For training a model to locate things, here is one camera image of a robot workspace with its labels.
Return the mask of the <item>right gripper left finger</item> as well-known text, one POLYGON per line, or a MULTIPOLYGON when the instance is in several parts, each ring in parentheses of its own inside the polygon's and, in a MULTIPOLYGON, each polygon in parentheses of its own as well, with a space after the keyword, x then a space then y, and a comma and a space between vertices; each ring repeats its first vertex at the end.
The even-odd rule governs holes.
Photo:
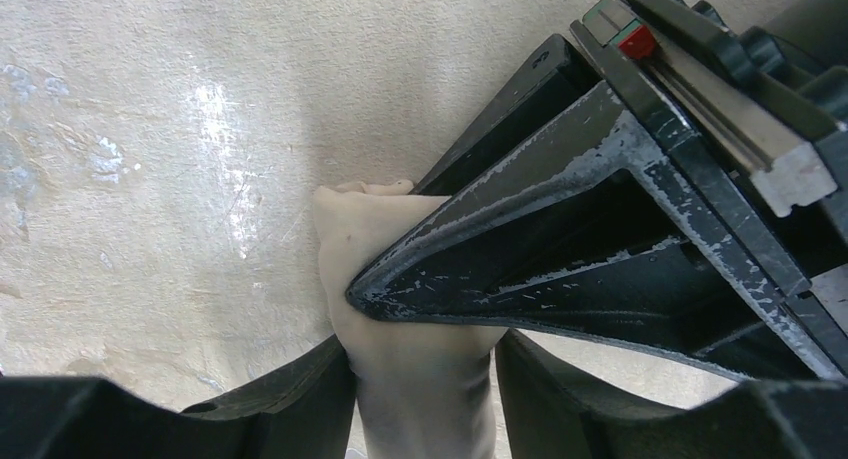
POLYGON ((181 412, 101 377, 5 377, 4 458, 342 458, 355 379, 331 337, 181 412))

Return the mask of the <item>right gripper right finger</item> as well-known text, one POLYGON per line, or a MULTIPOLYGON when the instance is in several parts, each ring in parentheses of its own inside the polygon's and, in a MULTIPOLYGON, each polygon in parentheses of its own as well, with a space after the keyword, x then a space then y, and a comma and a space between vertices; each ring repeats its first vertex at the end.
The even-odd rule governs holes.
POLYGON ((495 349, 515 458, 844 458, 847 383, 747 381, 691 410, 619 389, 508 332, 495 349))

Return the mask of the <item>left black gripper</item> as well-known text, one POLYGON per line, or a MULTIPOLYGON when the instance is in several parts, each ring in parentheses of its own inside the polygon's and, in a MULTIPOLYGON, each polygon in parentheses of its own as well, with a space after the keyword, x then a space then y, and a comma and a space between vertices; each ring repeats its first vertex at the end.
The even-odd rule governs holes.
POLYGON ((794 65, 707 2, 601 0, 571 26, 622 118, 613 256, 570 327, 719 374, 843 377, 847 72, 794 65))

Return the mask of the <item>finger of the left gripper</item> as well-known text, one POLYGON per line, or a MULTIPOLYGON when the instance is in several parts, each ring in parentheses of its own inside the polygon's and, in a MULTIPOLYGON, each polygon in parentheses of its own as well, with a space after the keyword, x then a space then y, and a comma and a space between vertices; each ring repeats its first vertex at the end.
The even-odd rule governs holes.
POLYGON ((534 50, 430 171, 416 195, 451 196, 600 81, 562 35, 534 50))
POLYGON ((499 325, 730 378, 841 379, 845 336, 672 105, 644 127, 600 82, 351 283, 367 316, 499 325))

